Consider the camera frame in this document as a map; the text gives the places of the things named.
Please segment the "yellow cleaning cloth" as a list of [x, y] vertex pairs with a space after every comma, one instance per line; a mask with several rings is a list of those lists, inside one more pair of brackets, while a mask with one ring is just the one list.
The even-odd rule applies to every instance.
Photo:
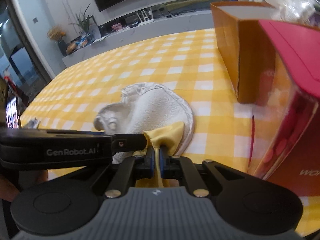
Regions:
[[168, 126], [143, 132], [147, 139], [147, 146], [152, 146], [155, 151], [155, 171], [151, 179], [140, 179], [136, 181], [136, 187], [175, 187], [179, 186], [177, 180], [162, 179], [160, 168], [160, 147], [168, 148], [168, 155], [176, 153], [184, 134], [184, 122], [179, 121]]

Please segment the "white fabric pouch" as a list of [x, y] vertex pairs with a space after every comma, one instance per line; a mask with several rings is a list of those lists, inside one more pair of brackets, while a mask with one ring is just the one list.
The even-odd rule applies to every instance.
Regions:
[[122, 89], [121, 100], [103, 107], [95, 117], [95, 129], [107, 134], [143, 133], [184, 122], [184, 134], [174, 155], [182, 155], [193, 137], [195, 118], [189, 104], [168, 87], [135, 83]]

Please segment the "purple rose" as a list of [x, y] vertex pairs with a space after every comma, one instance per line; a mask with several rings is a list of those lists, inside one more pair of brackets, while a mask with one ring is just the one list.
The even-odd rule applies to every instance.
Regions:
[[319, 0], [263, 0], [272, 7], [273, 20], [319, 27]]

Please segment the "smartphone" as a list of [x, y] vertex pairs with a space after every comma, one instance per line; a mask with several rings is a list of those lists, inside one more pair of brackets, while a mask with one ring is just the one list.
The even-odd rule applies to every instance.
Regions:
[[18, 98], [14, 97], [6, 105], [7, 127], [10, 129], [21, 128], [20, 110], [18, 105]]

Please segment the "yellow checkered tablecloth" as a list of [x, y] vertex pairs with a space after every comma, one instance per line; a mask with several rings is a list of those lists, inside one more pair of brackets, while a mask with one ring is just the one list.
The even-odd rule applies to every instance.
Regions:
[[252, 121], [266, 143], [295, 85], [284, 72], [266, 72], [258, 92], [266, 105], [239, 103], [217, 47], [214, 28], [175, 33], [107, 51], [65, 69], [31, 102], [22, 124], [35, 118], [41, 128], [96, 131], [103, 111], [115, 107], [116, 133], [170, 128], [186, 116], [191, 137], [176, 153], [223, 178], [230, 166], [247, 171]]

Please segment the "white tv console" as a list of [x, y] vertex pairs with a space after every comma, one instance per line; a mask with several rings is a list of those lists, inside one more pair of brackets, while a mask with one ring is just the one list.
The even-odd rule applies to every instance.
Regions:
[[106, 51], [128, 44], [163, 35], [209, 29], [213, 26], [213, 17], [210, 10], [188, 12], [172, 18], [159, 18], [152, 23], [107, 35], [107, 37], [102, 40], [94, 42], [73, 52], [71, 55], [63, 57], [62, 61], [66, 67], [70, 67]]

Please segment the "red tissue box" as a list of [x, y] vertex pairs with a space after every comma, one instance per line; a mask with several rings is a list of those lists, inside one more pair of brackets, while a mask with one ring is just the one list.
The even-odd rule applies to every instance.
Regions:
[[299, 196], [319, 195], [319, 31], [260, 20], [276, 51], [252, 109], [248, 173]]

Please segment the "vase with yellow flowers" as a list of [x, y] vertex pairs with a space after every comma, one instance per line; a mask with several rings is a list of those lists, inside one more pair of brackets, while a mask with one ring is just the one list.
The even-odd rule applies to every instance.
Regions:
[[66, 37], [66, 33], [64, 30], [59, 26], [53, 26], [47, 32], [47, 37], [57, 43], [58, 48], [63, 56], [67, 55], [67, 43], [64, 41], [64, 37]]

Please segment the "green plant in vase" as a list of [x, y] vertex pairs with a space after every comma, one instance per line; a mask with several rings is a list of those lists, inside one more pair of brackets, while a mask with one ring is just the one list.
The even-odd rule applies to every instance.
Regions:
[[69, 25], [75, 25], [80, 29], [80, 35], [84, 37], [89, 43], [92, 43], [94, 40], [94, 35], [90, 31], [90, 16], [86, 15], [87, 10], [89, 9], [90, 4], [86, 7], [84, 12], [80, 11], [75, 15], [76, 22], [70, 23]]

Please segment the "white wifi router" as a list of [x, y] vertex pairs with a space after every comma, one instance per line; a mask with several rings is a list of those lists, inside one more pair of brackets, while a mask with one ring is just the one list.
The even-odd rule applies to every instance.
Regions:
[[138, 26], [152, 23], [155, 20], [153, 17], [152, 9], [149, 9], [148, 11], [141, 10], [140, 12], [136, 12], [136, 15], [138, 16], [138, 19], [139, 19]]

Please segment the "orange storage box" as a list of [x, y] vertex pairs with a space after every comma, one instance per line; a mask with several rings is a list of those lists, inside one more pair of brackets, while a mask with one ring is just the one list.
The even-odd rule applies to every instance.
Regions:
[[239, 103], [257, 103], [262, 81], [272, 81], [276, 52], [259, 20], [275, 8], [264, 2], [225, 1], [210, 5], [216, 41]]

